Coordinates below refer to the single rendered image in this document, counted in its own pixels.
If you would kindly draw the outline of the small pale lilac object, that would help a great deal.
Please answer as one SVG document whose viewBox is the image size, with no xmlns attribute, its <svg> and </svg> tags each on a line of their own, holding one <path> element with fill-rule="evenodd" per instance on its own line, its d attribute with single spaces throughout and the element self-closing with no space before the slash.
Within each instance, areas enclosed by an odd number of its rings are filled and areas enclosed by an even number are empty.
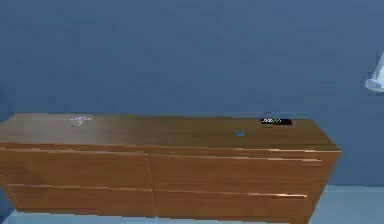
<svg viewBox="0 0 384 224">
<path fill-rule="evenodd" d="M 74 118 L 70 118 L 70 122 L 74 126 L 81 126 L 84 122 L 90 121 L 91 117 L 88 116 L 77 116 Z"/>
</svg>

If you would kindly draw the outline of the black remote control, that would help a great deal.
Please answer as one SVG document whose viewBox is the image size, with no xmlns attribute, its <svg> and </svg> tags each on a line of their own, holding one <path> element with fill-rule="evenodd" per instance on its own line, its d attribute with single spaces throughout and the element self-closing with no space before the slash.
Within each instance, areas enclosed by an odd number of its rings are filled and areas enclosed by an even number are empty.
<svg viewBox="0 0 384 224">
<path fill-rule="evenodd" d="M 260 123 L 263 125 L 291 126 L 292 120 L 282 118 L 261 118 Z"/>
</svg>

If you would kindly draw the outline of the pale blue lamp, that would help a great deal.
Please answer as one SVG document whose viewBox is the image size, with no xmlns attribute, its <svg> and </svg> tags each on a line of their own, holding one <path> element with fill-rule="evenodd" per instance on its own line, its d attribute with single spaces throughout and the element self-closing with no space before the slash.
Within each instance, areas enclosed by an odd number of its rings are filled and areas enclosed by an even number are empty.
<svg viewBox="0 0 384 224">
<path fill-rule="evenodd" d="M 384 93 L 384 52 L 377 63 L 372 77 L 366 80 L 365 87 L 374 92 Z"/>
</svg>

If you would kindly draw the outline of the brown wooden chest of drawers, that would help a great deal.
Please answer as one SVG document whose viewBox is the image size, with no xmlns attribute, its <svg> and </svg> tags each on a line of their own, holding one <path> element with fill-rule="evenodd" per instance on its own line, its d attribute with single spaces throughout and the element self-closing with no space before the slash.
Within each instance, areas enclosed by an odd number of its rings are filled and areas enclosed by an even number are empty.
<svg viewBox="0 0 384 224">
<path fill-rule="evenodd" d="M 340 149 L 311 120 L 260 119 L 17 114 L 0 188 L 29 213 L 308 224 Z"/>
</svg>

